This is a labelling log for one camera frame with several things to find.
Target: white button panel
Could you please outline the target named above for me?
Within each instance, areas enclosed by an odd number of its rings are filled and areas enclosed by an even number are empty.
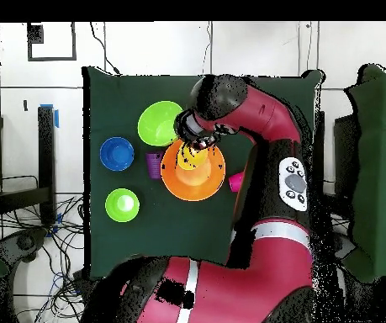
[[[298,175],[301,177],[306,187],[304,165],[295,157],[287,157],[279,162],[279,197],[289,207],[304,212],[308,208],[306,194],[308,189],[305,188],[302,192],[296,192],[291,189],[285,182],[285,179],[290,175]]]

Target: blue bowl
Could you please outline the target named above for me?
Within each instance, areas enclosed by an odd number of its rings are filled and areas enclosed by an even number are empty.
[[[135,158],[133,146],[123,137],[111,137],[100,148],[100,160],[111,171],[123,171]]]

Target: lime green bowl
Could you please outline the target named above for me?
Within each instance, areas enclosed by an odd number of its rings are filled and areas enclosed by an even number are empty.
[[[139,213],[137,196],[126,188],[112,191],[104,206],[108,216],[119,223],[129,222]]]
[[[170,145],[177,138],[173,125],[176,116],[181,112],[182,108],[174,102],[153,103],[139,118],[139,137],[148,145]]]

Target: orange bowl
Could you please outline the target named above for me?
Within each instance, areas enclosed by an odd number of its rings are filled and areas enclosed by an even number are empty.
[[[171,194],[190,202],[207,199],[217,193],[225,177],[225,161],[218,147],[209,149],[206,161],[193,170],[184,170],[177,164],[177,152],[182,145],[175,141],[161,161],[161,178]]]

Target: purple cup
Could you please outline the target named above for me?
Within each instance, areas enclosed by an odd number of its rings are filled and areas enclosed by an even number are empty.
[[[161,179],[161,160],[163,156],[164,151],[145,153],[148,174],[151,179]]]
[[[229,185],[230,185],[231,192],[238,192],[239,189],[241,189],[242,178],[243,178],[243,172],[239,172],[236,175],[229,177]]]

